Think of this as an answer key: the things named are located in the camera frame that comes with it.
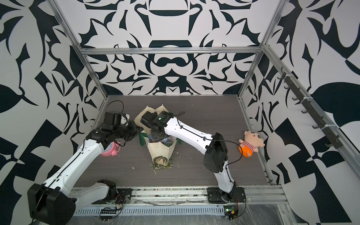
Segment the stuffed doll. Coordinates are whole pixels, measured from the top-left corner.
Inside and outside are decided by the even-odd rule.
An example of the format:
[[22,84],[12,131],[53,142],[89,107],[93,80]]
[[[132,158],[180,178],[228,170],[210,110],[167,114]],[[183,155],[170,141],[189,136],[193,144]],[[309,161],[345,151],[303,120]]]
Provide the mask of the stuffed doll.
[[264,139],[253,131],[245,131],[245,141],[239,140],[241,143],[239,151],[242,152],[243,156],[250,157],[253,152],[259,152],[258,147],[264,147]]

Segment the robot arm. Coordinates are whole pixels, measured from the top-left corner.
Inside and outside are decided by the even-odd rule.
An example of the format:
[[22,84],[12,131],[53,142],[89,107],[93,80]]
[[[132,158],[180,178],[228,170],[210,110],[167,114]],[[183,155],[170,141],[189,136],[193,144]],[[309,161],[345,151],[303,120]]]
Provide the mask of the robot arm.
[[115,199],[116,184],[106,180],[80,191],[71,189],[90,163],[112,147],[115,139],[130,141],[143,130],[128,119],[129,115],[124,113],[106,112],[104,122],[89,133],[78,151],[53,176],[29,188],[29,211],[33,219],[63,225],[77,210],[97,200]]
[[227,193],[231,198],[234,189],[234,180],[226,170],[228,164],[228,149],[222,135],[207,134],[198,131],[181,121],[178,121],[172,113],[162,111],[159,115],[146,112],[141,119],[151,132],[155,141],[160,141],[167,136],[174,136],[189,143],[204,155],[203,164],[215,174],[219,189]]

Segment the wooden floor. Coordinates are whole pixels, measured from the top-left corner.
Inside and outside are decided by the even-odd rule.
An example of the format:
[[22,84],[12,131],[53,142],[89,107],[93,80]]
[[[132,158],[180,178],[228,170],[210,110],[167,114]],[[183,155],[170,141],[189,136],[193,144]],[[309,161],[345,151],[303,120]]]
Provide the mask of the wooden floor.
[[[238,142],[244,138],[246,123],[236,96],[111,96],[124,102],[124,113],[133,120],[147,105],[157,108],[163,104],[179,120],[200,131],[223,135],[225,140]],[[120,102],[112,103],[107,111],[121,111]],[[238,147],[226,143],[229,162],[240,157]],[[229,165],[238,185],[266,185],[267,181],[258,156],[243,157]],[[117,156],[98,156],[78,179],[75,187],[91,186],[100,179],[116,182],[117,186],[207,186],[217,185],[212,172],[202,165],[203,155],[182,142],[173,153],[173,168],[152,170],[151,156],[139,138],[127,142]]]

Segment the black and white patterned wall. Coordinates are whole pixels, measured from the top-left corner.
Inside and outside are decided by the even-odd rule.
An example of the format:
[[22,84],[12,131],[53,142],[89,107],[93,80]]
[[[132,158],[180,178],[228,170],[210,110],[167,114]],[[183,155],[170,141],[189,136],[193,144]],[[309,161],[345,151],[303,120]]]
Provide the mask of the black and white patterned wall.
[[109,95],[237,94],[254,53],[89,55]]
[[103,101],[44,0],[0,3],[1,224],[30,224],[27,190],[73,155]]
[[[270,47],[359,149],[358,1],[290,0]],[[265,158],[299,223],[360,223],[360,180],[263,56],[243,95]]]
[[59,0],[83,47],[252,46],[279,0]]
[[[279,0],[61,0],[85,48],[259,46]],[[96,55],[108,94],[237,94],[253,54]]]

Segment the pink alarm clock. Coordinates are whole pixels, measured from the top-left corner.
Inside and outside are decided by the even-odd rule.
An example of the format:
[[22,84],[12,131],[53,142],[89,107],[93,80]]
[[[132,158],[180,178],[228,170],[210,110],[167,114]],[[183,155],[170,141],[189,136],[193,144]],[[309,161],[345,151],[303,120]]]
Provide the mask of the pink alarm clock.
[[116,144],[114,141],[108,145],[106,149],[103,150],[101,153],[102,156],[115,156],[120,151],[120,146]]

